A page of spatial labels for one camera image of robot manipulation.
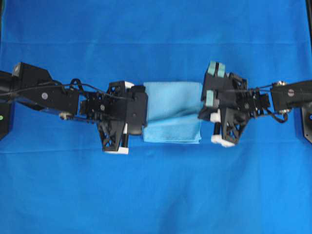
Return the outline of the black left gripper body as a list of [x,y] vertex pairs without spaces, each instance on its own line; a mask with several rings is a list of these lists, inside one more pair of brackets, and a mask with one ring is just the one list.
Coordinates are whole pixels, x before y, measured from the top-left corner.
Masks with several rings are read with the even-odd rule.
[[134,86],[127,81],[112,82],[100,105],[101,116],[97,129],[103,152],[128,154],[128,124],[126,123],[127,92]]

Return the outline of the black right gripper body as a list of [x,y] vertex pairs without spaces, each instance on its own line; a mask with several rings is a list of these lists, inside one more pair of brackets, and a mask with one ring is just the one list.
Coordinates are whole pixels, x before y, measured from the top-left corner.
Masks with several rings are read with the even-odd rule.
[[236,109],[218,109],[210,115],[210,122],[214,123],[214,133],[211,142],[223,147],[233,147],[249,122],[249,115]]

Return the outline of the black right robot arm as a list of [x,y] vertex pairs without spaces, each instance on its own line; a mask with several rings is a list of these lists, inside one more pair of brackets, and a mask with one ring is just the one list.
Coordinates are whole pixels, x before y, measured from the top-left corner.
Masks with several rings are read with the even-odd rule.
[[292,109],[301,110],[303,136],[312,140],[312,82],[310,80],[285,84],[277,82],[269,90],[218,89],[218,93],[236,94],[235,105],[226,104],[211,113],[210,122],[214,123],[211,141],[223,147],[235,146],[252,118],[271,116],[279,123],[288,120]]

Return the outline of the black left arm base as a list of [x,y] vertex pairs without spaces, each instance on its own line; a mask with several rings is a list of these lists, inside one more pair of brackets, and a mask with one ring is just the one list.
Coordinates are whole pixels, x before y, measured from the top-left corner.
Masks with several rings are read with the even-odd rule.
[[12,103],[0,104],[0,139],[2,140],[11,130],[12,122]]

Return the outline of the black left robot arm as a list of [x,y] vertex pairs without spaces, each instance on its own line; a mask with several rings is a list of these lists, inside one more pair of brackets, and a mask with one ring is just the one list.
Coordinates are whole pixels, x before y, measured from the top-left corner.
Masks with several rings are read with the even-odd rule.
[[20,103],[37,112],[46,112],[62,120],[96,124],[104,152],[128,154],[129,104],[134,103],[135,86],[126,81],[109,83],[107,91],[86,85],[78,78],[69,84],[53,79],[50,73],[20,62],[13,72],[0,73],[0,137],[12,129],[14,104]]

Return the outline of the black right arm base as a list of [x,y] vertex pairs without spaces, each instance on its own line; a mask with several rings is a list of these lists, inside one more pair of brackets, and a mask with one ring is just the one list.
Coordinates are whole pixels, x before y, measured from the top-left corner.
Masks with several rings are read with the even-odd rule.
[[301,108],[301,123],[304,138],[312,143],[312,108],[302,107]]

